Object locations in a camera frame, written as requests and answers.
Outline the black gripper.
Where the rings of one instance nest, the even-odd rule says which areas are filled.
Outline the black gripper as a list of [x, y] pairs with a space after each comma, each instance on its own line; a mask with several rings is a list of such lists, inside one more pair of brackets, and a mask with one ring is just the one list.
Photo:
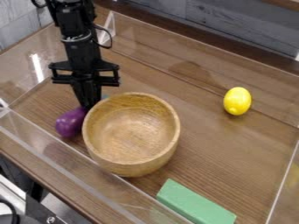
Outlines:
[[[53, 81], [58, 84], [71, 84], [79, 104], [86, 109], [94, 107], [102, 100], [102, 86], [118, 87], [119, 65], [102, 59], [99, 43], [94, 38], [63, 38], [69, 59], [49, 65], [53, 71]], [[85, 85], [81, 82], [94, 81], [90, 85], [90, 99]]]

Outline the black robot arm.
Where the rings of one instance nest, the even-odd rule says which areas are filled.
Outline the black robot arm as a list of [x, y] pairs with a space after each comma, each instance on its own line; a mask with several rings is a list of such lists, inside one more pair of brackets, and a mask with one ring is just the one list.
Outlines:
[[83, 108], [91, 109], [102, 100], [102, 87], [121, 85], [119, 65], [102, 59], [97, 30], [113, 38], [110, 31], [95, 24], [97, 12], [93, 0], [31, 0], [38, 9], [49, 8], [55, 26], [61, 28], [67, 60], [53, 62], [53, 82], [73, 87]]

